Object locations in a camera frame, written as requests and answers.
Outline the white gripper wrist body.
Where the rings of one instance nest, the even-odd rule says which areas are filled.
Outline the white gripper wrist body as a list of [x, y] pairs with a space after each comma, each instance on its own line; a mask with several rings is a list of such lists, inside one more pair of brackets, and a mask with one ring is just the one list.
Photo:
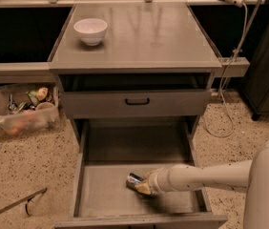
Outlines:
[[169, 181], [169, 168], [158, 168], [147, 180], [155, 191], [155, 195], [172, 192], [173, 188]]

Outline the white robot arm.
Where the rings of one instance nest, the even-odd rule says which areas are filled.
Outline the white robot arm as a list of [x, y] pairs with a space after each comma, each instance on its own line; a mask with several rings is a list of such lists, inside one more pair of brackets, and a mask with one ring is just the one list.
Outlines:
[[269, 141], [251, 160], [204, 168], [186, 164], [158, 168], [146, 174], [135, 189], [157, 196], [203, 187], [245, 193], [243, 229], [269, 229]]

